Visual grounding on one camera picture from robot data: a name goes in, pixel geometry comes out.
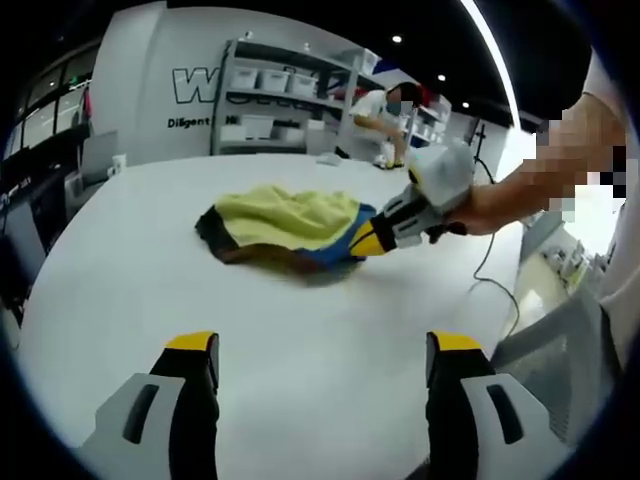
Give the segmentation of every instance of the towel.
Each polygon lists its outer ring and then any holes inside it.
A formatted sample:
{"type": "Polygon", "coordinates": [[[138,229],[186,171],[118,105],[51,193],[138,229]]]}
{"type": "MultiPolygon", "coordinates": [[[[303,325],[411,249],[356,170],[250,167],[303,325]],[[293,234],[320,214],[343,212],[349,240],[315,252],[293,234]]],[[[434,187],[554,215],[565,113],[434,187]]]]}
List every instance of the towel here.
{"type": "Polygon", "coordinates": [[[269,260],[310,272],[363,260],[350,255],[349,243],[375,214],[344,192],[291,194],[267,185],[221,197],[196,231],[224,263],[269,260]]]}

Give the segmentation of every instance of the window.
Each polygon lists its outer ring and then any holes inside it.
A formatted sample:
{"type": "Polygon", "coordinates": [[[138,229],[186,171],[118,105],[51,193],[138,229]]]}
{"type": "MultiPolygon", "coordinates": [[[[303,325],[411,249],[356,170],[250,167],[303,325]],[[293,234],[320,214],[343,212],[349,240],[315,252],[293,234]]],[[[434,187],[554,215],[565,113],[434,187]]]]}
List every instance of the window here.
{"type": "Polygon", "coordinates": [[[18,150],[20,150],[20,143],[22,142],[22,122],[16,125],[9,135],[9,139],[7,140],[7,145],[4,149],[3,158],[8,158],[18,150]]]}
{"type": "Polygon", "coordinates": [[[31,95],[29,95],[29,106],[32,106],[42,97],[50,94],[60,87],[59,82],[61,72],[61,67],[58,67],[40,77],[31,89],[31,95]]]}
{"type": "Polygon", "coordinates": [[[58,104],[58,124],[56,133],[62,132],[74,125],[80,123],[80,106],[82,102],[82,94],[84,88],[71,90],[66,95],[60,97],[58,104]]]}
{"type": "Polygon", "coordinates": [[[98,49],[94,48],[69,60],[64,74],[64,81],[62,83],[64,85],[76,85],[77,83],[89,78],[93,72],[93,66],[96,63],[97,56],[98,49]]]}
{"type": "Polygon", "coordinates": [[[56,102],[36,110],[24,121],[24,146],[34,147],[53,135],[56,102]]]}

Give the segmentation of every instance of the metal shelving unit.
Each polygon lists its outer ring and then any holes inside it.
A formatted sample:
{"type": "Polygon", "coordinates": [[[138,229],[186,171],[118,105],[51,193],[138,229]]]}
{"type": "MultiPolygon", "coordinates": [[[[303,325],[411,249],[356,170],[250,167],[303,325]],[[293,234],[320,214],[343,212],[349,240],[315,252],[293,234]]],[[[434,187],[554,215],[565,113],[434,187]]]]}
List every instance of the metal shelving unit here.
{"type": "Polygon", "coordinates": [[[335,100],[323,99],[323,98],[315,98],[315,97],[303,97],[302,95],[294,95],[291,93],[274,93],[267,92],[264,90],[258,89],[238,89],[238,88],[229,88],[227,90],[227,98],[228,97],[263,97],[263,98],[277,98],[282,100],[291,100],[293,103],[303,103],[309,105],[320,105],[325,107],[328,110],[338,110],[341,111],[343,106],[342,102],[337,102],[335,100]]]}
{"type": "Polygon", "coordinates": [[[259,149],[264,153],[305,153],[307,150],[306,145],[288,143],[283,140],[271,140],[271,139],[259,139],[259,140],[243,140],[233,142],[223,142],[222,147],[228,151],[234,152],[246,152],[247,150],[259,149]]]}
{"type": "MultiPolygon", "coordinates": [[[[311,117],[314,119],[321,119],[322,114],[325,111],[338,112],[340,113],[340,127],[338,131],[338,138],[340,139],[346,133],[345,127],[347,125],[349,109],[353,104],[353,97],[357,87],[367,89],[386,88],[371,76],[360,73],[353,65],[347,65],[346,63],[329,57],[324,57],[322,55],[317,55],[313,52],[303,52],[282,46],[255,42],[252,40],[230,40],[225,46],[222,64],[220,66],[220,73],[218,75],[212,121],[213,128],[211,129],[211,154],[220,155],[223,150],[237,150],[240,148],[245,151],[251,149],[259,149],[260,151],[266,151],[265,149],[304,151],[305,148],[300,145],[288,145],[279,140],[221,142],[220,130],[226,123],[228,111],[227,99],[229,97],[271,98],[279,101],[283,100],[291,102],[291,105],[294,107],[297,105],[305,105],[305,107],[307,107],[311,112],[311,117]],[[230,87],[231,77],[236,59],[262,60],[281,63],[285,66],[292,66],[317,72],[318,97],[303,97],[291,93],[268,92],[260,89],[232,89],[230,87]],[[328,98],[327,91],[331,79],[346,81],[346,94],[343,102],[330,100],[328,98]]],[[[414,111],[411,116],[408,122],[407,132],[412,131],[413,124],[415,123],[418,115],[424,119],[425,123],[433,124],[434,121],[441,121],[437,112],[425,107],[420,107],[420,109],[414,111]]],[[[429,140],[422,135],[418,135],[416,133],[407,135],[408,137],[415,136],[427,144],[429,143],[429,140]]],[[[409,145],[411,144],[411,138],[407,138],[407,143],[409,145]]]]}

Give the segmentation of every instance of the wall logo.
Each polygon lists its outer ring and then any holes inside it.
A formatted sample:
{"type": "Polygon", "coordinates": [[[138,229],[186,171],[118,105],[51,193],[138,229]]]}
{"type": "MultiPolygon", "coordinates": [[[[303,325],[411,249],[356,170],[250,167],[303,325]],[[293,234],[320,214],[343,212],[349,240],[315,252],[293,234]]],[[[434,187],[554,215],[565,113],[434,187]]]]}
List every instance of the wall logo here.
{"type": "Polygon", "coordinates": [[[213,103],[220,68],[174,68],[173,92],[176,103],[213,103]]]}
{"type": "Polygon", "coordinates": [[[185,130],[189,127],[200,126],[200,125],[209,125],[208,118],[170,118],[167,121],[167,128],[184,128],[185,130]]]}

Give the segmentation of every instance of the white storage box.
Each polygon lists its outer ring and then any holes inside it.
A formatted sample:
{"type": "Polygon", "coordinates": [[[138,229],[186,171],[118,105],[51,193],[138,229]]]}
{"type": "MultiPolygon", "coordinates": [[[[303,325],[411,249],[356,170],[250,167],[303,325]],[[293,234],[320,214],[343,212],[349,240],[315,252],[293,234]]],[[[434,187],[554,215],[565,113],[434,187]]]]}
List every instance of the white storage box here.
{"type": "Polygon", "coordinates": [[[300,128],[282,127],[278,131],[278,138],[286,143],[304,143],[305,131],[300,128]]]}
{"type": "Polygon", "coordinates": [[[356,69],[364,75],[373,75],[373,69],[380,60],[378,55],[366,48],[346,50],[335,58],[349,66],[354,65],[355,62],[356,69]]]}
{"type": "Polygon", "coordinates": [[[267,92],[282,93],[287,88],[289,72],[284,70],[270,70],[265,68],[258,74],[258,88],[267,92]]]}
{"type": "Polygon", "coordinates": [[[247,139],[247,127],[244,125],[224,125],[220,129],[221,142],[238,142],[247,139]]]}
{"type": "Polygon", "coordinates": [[[252,90],[256,88],[258,69],[254,67],[233,67],[233,77],[231,78],[231,88],[252,90]]]}
{"type": "Polygon", "coordinates": [[[246,138],[270,138],[271,130],[273,129],[273,117],[266,115],[241,115],[240,125],[247,129],[246,138]]]}
{"type": "Polygon", "coordinates": [[[291,75],[291,78],[289,79],[289,86],[287,88],[287,91],[289,93],[300,95],[302,97],[315,97],[317,83],[317,78],[295,73],[291,75]]]}
{"type": "Polygon", "coordinates": [[[305,130],[324,130],[324,120],[307,120],[307,124],[305,125],[305,130]]]}

